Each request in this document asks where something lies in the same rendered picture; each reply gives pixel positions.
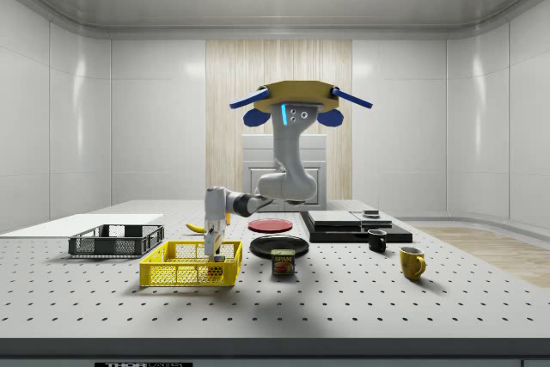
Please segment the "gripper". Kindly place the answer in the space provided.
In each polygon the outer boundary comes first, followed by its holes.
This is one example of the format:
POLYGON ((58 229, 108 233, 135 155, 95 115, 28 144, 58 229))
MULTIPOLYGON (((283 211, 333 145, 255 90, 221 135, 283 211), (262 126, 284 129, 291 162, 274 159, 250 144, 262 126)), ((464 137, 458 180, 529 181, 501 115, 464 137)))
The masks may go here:
POLYGON ((205 255, 210 262, 215 261, 215 256, 219 253, 224 240, 224 231, 226 229, 226 220, 205 220, 205 255))

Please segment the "puzzle cube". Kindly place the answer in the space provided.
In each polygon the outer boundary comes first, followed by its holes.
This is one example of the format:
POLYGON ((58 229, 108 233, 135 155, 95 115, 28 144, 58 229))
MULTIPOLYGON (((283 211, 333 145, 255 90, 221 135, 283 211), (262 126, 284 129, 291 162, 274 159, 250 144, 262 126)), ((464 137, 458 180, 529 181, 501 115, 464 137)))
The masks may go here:
POLYGON ((207 267, 208 278, 222 278, 223 277, 223 264, 226 260, 224 255, 216 255, 213 261, 209 262, 207 267))

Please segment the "yellow basket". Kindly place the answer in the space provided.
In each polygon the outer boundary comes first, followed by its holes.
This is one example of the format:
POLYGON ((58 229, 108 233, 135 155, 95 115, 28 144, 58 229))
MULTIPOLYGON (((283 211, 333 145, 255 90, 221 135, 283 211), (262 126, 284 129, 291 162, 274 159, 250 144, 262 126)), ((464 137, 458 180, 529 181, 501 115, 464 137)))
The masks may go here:
POLYGON ((231 286, 242 262, 242 241, 223 242, 222 278, 208 278, 209 259, 199 241, 166 241, 139 262, 141 286, 231 286))

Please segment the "red plate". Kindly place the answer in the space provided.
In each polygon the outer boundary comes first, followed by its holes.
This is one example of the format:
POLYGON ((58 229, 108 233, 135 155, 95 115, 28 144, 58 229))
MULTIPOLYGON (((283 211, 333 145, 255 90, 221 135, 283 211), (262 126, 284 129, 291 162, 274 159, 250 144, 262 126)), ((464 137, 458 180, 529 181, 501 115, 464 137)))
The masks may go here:
POLYGON ((261 218, 250 221, 247 227, 257 233, 276 234, 291 230, 293 223, 281 218, 261 218))

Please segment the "black plate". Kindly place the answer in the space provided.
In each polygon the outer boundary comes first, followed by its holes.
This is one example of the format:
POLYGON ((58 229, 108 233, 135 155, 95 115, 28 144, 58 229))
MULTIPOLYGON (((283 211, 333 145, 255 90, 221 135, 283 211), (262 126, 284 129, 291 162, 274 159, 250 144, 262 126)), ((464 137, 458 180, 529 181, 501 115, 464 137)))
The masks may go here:
POLYGON ((270 259, 273 249, 293 249, 296 257, 309 250, 309 244, 302 238, 291 235, 266 235, 250 242, 250 251, 261 258, 270 259))

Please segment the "flat-sided green can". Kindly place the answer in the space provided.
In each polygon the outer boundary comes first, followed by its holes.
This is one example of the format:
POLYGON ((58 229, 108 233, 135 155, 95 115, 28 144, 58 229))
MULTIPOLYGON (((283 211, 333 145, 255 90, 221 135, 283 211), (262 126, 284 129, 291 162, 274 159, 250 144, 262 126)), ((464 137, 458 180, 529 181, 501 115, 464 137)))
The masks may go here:
POLYGON ((296 251, 294 249, 272 249, 272 273, 274 275, 293 275, 296 251))

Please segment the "dark grey basket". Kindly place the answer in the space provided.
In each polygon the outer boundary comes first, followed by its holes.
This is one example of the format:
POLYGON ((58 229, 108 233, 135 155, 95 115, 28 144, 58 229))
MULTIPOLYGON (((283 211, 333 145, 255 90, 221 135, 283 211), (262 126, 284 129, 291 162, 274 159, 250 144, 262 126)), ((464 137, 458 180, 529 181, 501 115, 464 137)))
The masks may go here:
POLYGON ((69 239, 76 257, 140 257, 162 242, 164 227, 152 224, 103 224, 69 239))

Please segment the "black stove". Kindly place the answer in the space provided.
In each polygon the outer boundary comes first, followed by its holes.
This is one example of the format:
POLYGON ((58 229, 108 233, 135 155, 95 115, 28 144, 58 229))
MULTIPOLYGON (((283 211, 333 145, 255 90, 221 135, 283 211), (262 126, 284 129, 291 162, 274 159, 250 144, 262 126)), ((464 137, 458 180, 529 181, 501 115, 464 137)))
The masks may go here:
POLYGON ((367 242, 369 229, 387 232, 387 242, 412 242, 413 234, 390 219, 355 211, 302 211, 311 242, 367 242))

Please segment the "black mug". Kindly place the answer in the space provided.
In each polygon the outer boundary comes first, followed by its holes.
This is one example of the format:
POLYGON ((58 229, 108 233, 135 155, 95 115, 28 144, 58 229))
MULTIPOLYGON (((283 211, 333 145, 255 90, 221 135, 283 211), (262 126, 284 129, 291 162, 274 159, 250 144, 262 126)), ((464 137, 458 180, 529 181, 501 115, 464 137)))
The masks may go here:
POLYGON ((382 229, 369 229, 367 234, 370 250, 384 253, 387 248, 387 232, 382 229))

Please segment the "yellow mug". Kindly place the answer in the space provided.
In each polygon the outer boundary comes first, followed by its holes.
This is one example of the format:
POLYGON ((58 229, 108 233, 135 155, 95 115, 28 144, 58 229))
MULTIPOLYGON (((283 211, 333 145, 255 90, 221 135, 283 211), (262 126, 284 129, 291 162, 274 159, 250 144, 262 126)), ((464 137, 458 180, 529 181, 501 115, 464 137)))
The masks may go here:
POLYGON ((401 247, 400 264, 404 276, 411 280, 419 280, 425 272, 425 253, 414 247, 401 247))

